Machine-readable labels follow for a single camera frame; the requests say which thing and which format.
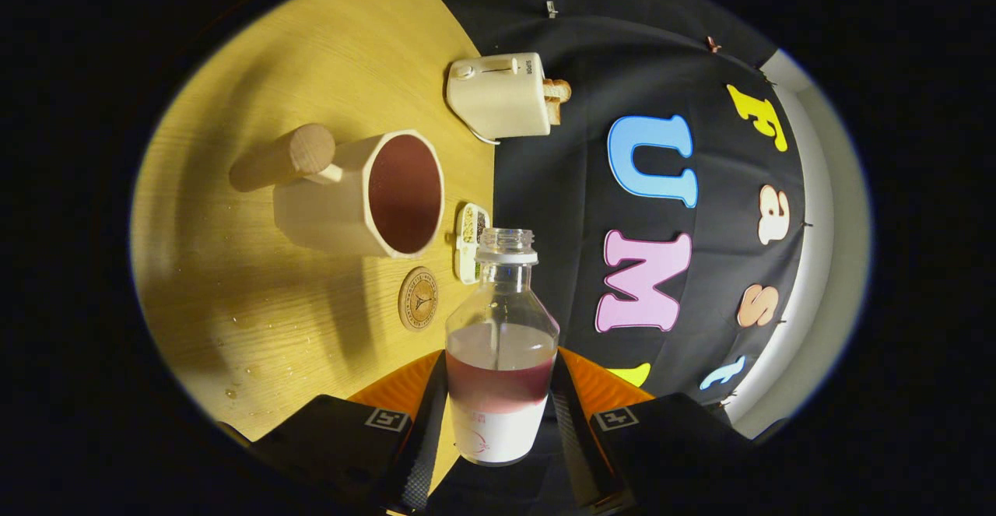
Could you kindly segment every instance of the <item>pink letter m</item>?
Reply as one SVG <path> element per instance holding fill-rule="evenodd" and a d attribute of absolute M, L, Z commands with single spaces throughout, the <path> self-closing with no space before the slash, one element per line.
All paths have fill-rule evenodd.
<path fill-rule="evenodd" d="M 687 233 L 673 242 L 627 240 L 619 230 L 605 235 L 605 264 L 615 267 L 623 260 L 641 263 L 613 272 L 605 285 L 635 300 L 620 300 L 605 293 L 598 301 L 594 328 L 607 332 L 612 328 L 651 327 L 669 331 L 679 318 L 680 304 L 654 288 L 688 268 L 691 261 L 691 238 Z"/>

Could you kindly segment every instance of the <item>wooden table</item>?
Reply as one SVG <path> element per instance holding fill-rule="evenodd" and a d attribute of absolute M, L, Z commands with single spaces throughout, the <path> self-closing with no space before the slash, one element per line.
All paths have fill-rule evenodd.
<path fill-rule="evenodd" d="M 320 393 L 346 398 L 444 347 L 466 298 L 453 274 L 455 213 L 492 212 L 494 150 L 444 102 L 449 62 L 479 56 L 441 0 L 289 0 L 235 35 L 167 109 L 132 205 L 132 265 L 146 321 L 192 398 L 250 441 Z M 331 258 L 275 226 L 273 191 L 238 193 L 246 149 L 317 122 L 339 144 L 415 128 L 444 168 L 444 224 L 417 260 Z M 437 278 L 422 332 L 398 317 L 417 265 Z M 455 462 L 444 420 L 433 488 Z"/>

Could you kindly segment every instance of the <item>cork coaster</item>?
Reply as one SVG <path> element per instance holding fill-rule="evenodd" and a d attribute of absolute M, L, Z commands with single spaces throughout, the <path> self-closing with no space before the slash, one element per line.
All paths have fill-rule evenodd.
<path fill-rule="evenodd" d="M 398 315 L 402 324 L 414 332 L 427 328 L 437 310 L 439 290 L 433 273 L 424 267 L 413 268 L 398 293 Z"/>

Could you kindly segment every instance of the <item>glass bottle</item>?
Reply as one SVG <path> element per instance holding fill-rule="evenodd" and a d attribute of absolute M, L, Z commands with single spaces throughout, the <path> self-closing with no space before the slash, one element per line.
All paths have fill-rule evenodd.
<path fill-rule="evenodd" d="M 543 418 L 559 326 L 530 289 L 530 230 L 487 228 L 480 286 L 446 320 L 456 448 L 479 465 L 519 462 Z"/>

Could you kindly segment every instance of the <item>colorful letter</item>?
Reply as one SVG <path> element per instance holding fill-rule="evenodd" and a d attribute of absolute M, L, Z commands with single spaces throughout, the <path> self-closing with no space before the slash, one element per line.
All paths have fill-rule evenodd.
<path fill-rule="evenodd" d="M 726 384 L 727 381 L 730 381 L 730 378 L 740 374 L 740 370 L 744 370 L 745 363 L 747 363 L 747 357 L 740 356 L 735 363 L 726 364 L 725 367 L 718 367 L 716 370 L 712 370 L 711 373 L 703 379 L 702 384 L 698 384 L 698 388 L 709 388 L 709 386 L 715 384 L 716 381 L 719 381 L 719 384 Z"/>
<path fill-rule="evenodd" d="M 605 293 L 598 301 L 594 328 L 607 332 L 611 328 L 651 327 L 669 331 L 679 317 L 679 303 L 654 286 L 688 268 L 691 261 L 691 238 L 687 233 L 673 242 L 627 240 L 619 230 L 605 235 L 605 264 L 615 267 L 623 260 L 641 263 L 613 272 L 605 285 L 627 293 L 635 300 L 620 300 Z"/>
<path fill-rule="evenodd" d="M 641 118 L 627 115 L 612 123 L 608 130 L 608 168 L 622 189 L 640 197 L 680 199 L 694 208 L 698 201 L 695 172 L 684 169 L 680 176 L 647 175 L 633 164 L 633 150 L 638 146 L 673 148 L 687 158 L 691 156 L 691 131 L 680 115 L 670 119 Z"/>
<path fill-rule="evenodd" d="M 651 375 L 651 364 L 643 363 L 636 368 L 607 368 L 607 370 L 639 388 L 647 381 L 648 375 Z"/>
<path fill-rule="evenodd" d="M 775 286 L 751 285 L 744 290 L 737 310 L 737 322 L 741 328 L 751 325 L 767 325 L 778 307 L 778 289 Z"/>
<path fill-rule="evenodd" d="M 782 132 L 782 124 L 778 122 L 778 113 L 775 112 L 775 106 L 771 102 L 767 99 L 761 101 L 741 93 L 732 84 L 726 84 L 726 90 L 733 98 L 733 105 L 736 106 L 741 119 L 750 119 L 750 116 L 753 115 L 756 118 L 754 129 L 765 136 L 775 137 L 775 148 L 779 152 L 785 152 L 789 149 L 789 143 L 785 141 L 785 134 Z"/>
<path fill-rule="evenodd" d="M 765 185 L 761 188 L 761 220 L 757 237 L 765 246 L 770 240 L 781 240 L 789 233 L 789 197 L 784 191 Z"/>

